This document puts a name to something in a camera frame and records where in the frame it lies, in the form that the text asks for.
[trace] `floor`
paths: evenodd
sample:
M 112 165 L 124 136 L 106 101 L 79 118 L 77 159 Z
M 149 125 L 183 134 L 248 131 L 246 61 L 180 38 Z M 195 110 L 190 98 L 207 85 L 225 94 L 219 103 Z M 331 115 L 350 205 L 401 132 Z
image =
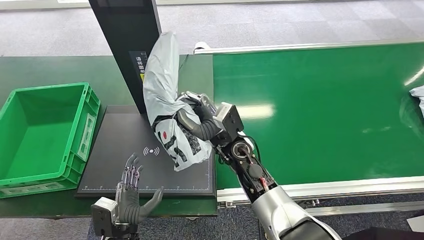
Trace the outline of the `floor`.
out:
M 424 0 L 158 6 L 180 52 L 211 47 L 424 38 Z M 90 8 L 0 12 L 0 56 L 111 55 Z
M 199 41 L 222 48 L 424 39 L 424 0 L 180 5 L 159 6 L 158 12 L 162 30 L 177 33 L 181 54 L 190 53 Z M 89 8 L 0 11 L 0 33 L 0 56 L 112 54 Z M 370 226 L 409 230 L 405 219 L 417 214 L 422 212 L 321 219 L 341 236 L 347 236 Z M 140 226 L 140 231 L 144 239 L 169 239 L 170 236 L 196 240 L 264 239 L 258 220 L 248 206 L 222 209 L 217 218 L 195 221 L 149 218 Z M 94 238 L 89 218 L 0 219 L 0 239 L 87 237 Z

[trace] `white plastic bag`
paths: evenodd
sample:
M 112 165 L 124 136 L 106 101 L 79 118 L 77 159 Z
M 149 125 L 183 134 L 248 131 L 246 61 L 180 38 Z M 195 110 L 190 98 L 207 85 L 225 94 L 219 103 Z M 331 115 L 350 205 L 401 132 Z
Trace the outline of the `white plastic bag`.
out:
M 174 170 L 180 171 L 201 163 L 211 156 L 212 145 L 188 132 L 177 122 L 180 109 L 200 124 L 192 108 L 178 97 L 179 47 L 173 32 L 159 36 L 147 60 L 143 83 L 144 103 L 153 131 L 174 160 Z
M 411 89 L 409 93 L 413 97 L 419 98 L 419 108 L 421 109 L 421 113 L 424 117 L 424 85 Z

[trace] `green plastic crate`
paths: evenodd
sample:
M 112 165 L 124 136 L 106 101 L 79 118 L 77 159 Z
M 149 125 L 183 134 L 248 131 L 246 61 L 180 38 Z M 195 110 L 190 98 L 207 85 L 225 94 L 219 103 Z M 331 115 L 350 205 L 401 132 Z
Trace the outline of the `green plastic crate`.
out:
M 12 91 L 0 111 L 0 199 L 77 188 L 99 108 L 86 82 Z

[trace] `wireless charging symbol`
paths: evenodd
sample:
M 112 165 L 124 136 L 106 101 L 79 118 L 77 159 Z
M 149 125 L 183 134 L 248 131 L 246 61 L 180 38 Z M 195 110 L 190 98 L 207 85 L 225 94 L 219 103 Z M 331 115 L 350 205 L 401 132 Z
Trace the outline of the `wireless charging symbol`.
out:
M 149 154 L 153 154 L 153 155 L 157 156 L 157 155 L 159 155 L 159 152 L 160 152 L 160 150 L 159 150 L 159 147 L 158 146 L 155 147 L 155 148 L 153 148 L 153 149 L 150 149 L 148 147 L 145 147 L 144 150 L 143 150 L 143 154 L 145 156 L 147 156 Z

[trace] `black pillar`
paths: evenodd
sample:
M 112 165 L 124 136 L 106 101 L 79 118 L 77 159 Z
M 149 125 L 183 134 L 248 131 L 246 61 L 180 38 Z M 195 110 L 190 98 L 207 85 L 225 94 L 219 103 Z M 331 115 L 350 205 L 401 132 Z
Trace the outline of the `black pillar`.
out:
M 147 57 L 161 25 L 155 0 L 89 0 L 116 63 L 143 114 L 143 80 Z

